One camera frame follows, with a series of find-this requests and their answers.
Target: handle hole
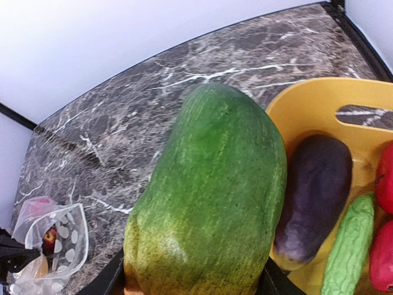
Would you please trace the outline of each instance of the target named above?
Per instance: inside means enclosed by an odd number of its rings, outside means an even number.
[[[393,111],[388,109],[348,104],[336,112],[336,118],[346,124],[393,130]]]

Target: dark marble surface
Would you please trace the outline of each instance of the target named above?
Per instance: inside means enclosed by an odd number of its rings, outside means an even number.
[[[61,292],[75,294],[122,247],[128,213],[149,182],[182,95],[200,83],[222,82],[265,108],[286,87],[323,76],[375,78],[319,4],[238,23],[144,61],[40,124],[23,165],[13,224],[31,197],[83,203],[89,255]],[[384,124],[380,110],[342,111],[344,120]]]

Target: yellow bowl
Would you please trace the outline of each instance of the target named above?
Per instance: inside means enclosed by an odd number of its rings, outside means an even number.
[[[328,133],[348,146],[353,171],[347,207],[360,194],[374,190],[376,168],[383,151],[393,141],[393,131],[340,122],[335,113],[346,105],[391,110],[393,84],[351,78],[311,79],[281,92],[269,105],[267,113],[284,138],[288,158],[294,147],[313,133]],[[391,218],[379,207],[375,216],[374,233]],[[327,258],[340,220],[315,259],[289,275],[306,294],[320,294]],[[355,294],[385,294],[373,289],[368,278],[368,262]]]

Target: eggplant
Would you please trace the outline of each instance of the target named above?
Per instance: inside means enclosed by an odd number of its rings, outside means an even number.
[[[351,181],[351,153],[340,140],[312,135],[296,147],[273,242],[280,268],[296,270],[314,259],[343,211]]]

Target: green papaya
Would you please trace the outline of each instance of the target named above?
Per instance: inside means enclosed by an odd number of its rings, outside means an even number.
[[[357,197],[340,223],[325,268],[321,295],[352,295],[373,238],[374,193]]]
[[[265,111],[235,88],[199,86],[129,216],[126,289],[254,295],[286,174],[283,140]]]

